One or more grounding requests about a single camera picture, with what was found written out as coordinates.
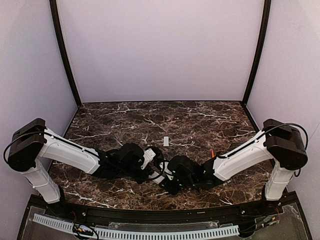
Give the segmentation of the white remote control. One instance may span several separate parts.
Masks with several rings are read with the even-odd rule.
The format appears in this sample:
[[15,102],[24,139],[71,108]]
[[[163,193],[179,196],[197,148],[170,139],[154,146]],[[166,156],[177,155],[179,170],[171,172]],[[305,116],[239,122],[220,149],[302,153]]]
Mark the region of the white remote control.
[[148,176],[148,181],[152,181],[159,185],[164,179],[166,179],[166,176],[163,176],[159,174],[158,172],[153,172],[151,175]]

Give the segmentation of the white battery cover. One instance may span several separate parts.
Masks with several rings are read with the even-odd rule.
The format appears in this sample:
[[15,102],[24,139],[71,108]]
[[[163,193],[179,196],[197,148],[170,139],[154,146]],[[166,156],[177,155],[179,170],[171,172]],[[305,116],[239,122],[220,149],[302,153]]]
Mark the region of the white battery cover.
[[163,137],[163,146],[164,147],[168,147],[170,144],[169,144],[169,137],[168,136],[164,136]]

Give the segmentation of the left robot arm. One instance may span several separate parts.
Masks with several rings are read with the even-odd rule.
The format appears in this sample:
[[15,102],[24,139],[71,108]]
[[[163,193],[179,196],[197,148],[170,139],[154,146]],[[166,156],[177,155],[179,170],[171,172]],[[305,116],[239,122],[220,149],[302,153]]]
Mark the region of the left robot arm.
[[55,134],[41,118],[17,130],[3,151],[9,167],[24,175],[48,204],[63,201],[64,195],[44,169],[42,158],[77,168],[96,178],[131,177],[141,183],[151,175],[147,165],[155,157],[151,148],[143,150],[135,143],[126,143],[107,152],[81,146]]

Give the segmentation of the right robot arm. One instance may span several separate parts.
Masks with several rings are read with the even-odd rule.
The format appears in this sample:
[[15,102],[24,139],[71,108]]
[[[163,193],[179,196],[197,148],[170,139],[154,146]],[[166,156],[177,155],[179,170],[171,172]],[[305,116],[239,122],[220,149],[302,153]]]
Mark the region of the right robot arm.
[[159,186],[172,195],[182,188],[209,190],[260,162],[273,159],[274,168],[262,198],[278,201],[295,171],[308,161],[308,140],[302,139],[302,133],[306,130],[296,123],[267,119],[253,138],[230,152],[215,155],[202,165],[185,155],[173,157]]

